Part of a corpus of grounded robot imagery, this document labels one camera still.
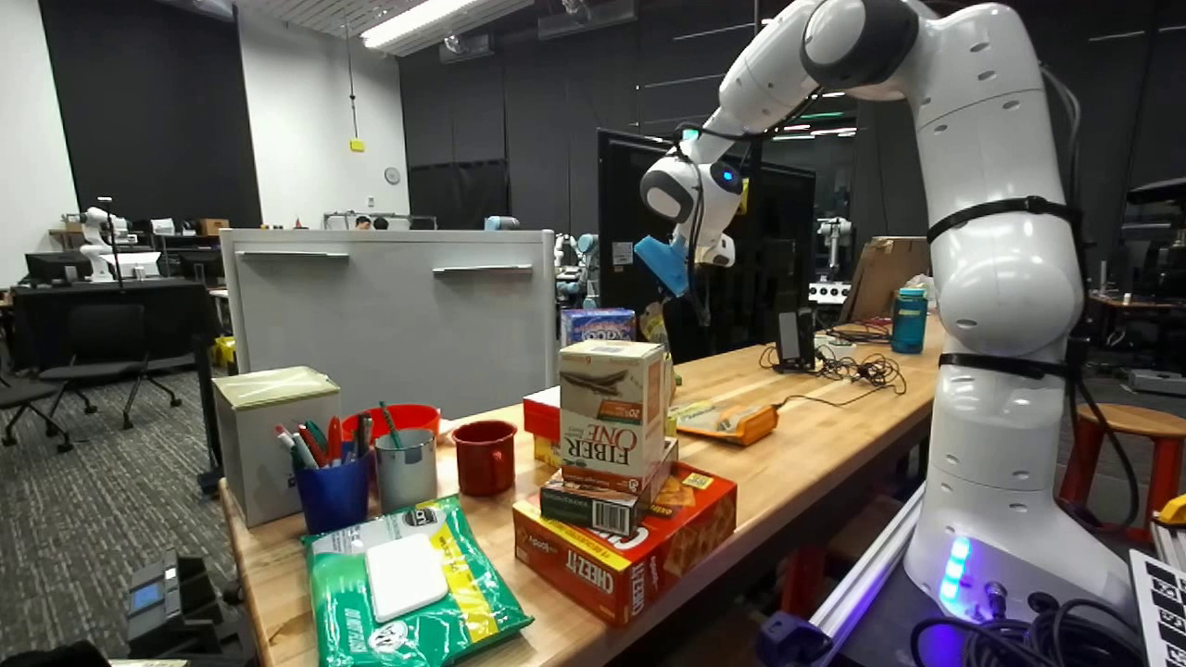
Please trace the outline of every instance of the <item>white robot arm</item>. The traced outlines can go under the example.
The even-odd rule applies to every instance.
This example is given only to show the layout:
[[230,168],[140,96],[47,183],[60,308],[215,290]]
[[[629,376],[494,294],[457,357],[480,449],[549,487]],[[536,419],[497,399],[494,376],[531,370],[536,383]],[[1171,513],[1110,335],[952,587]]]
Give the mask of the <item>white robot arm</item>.
[[719,168],[743,134],[784,123],[812,89],[902,96],[917,113],[940,357],[927,500],[912,581],[976,621],[987,590],[1032,621],[1032,592],[1126,609],[1115,554],[1052,506],[1068,437],[1064,351],[1082,312],[1043,66],[1013,8],[931,17],[912,0],[796,0],[739,56],[703,129],[665,155],[641,198],[674,240],[641,240],[670,294],[703,262],[739,207]]

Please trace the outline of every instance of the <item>gray partition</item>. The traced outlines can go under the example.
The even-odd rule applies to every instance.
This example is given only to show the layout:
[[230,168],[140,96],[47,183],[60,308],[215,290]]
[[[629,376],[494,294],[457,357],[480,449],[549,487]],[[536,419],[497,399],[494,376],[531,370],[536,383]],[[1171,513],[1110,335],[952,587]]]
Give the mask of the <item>gray partition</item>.
[[445,416],[552,387],[549,230],[230,230],[239,367],[315,367],[340,413],[429,399]]

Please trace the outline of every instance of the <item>wooden countertop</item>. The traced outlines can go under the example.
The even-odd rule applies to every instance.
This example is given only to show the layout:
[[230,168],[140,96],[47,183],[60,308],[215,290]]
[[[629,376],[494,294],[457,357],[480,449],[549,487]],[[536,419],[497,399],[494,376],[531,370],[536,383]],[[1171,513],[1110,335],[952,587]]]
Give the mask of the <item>wooden countertop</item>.
[[[939,328],[927,329],[923,357],[896,357],[910,395],[866,395],[844,383],[772,376],[764,370],[764,349],[739,349],[713,360],[683,365],[679,403],[713,398],[772,398],[784,403],[777,429],[754,449],[728,449],[683,437],[683,459],[739,481],[739,535],[700,561],[683,587],[659,597],[627,632],[603,628],[586,609],[572,603],[561,590],[517,565],[510,500],[534,500],[534,458],[531,433],[518,433],[517,490],[494,500],[464,500],[471,525],[499,569],[534,622],[524,637],[497,644],[471,665],[609,665],[627,644],[645,637],[674,609],[696,597],[707,581],[739,569],[772,535],[795,523],[822,493],[844,487],[851,470],[874,459],[886,446],[931,419],[931,398],[939,380]],[[471,419],[508,419],[518,425],[524,407],[499,407]],[[457,459],[443,459],[443,493],[457,493]],[[263,665],[307,667],[315,665],[315,632],[307,603],[307,570],[300,556],[304,519],[282,519],[247,529],[239,519],[235,497],[224,487],[224,508],[230,514],[230,542],[242,569],[242,581],[260,635]]]

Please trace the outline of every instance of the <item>green package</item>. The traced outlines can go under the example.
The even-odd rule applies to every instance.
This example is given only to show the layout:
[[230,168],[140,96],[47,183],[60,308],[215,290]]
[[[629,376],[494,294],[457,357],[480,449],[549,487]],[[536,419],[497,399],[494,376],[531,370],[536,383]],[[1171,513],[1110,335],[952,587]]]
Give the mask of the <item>green package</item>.
[[[449,597],[377,628],[372,616],[368,548],[407,535],[429,535]],[[457,497],[312,539],[307,574],[324,667],[436,667],[531,628],[510,587],[480,548]]]

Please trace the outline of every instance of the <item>bottle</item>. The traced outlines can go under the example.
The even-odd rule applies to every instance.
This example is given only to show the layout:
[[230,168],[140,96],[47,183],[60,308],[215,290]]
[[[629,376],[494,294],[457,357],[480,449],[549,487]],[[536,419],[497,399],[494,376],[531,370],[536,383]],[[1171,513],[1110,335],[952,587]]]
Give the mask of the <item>bottle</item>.
[[893,338],[891,349],[902,357],[918,357],[927,340],[927,294],[903,285],[893,294]]

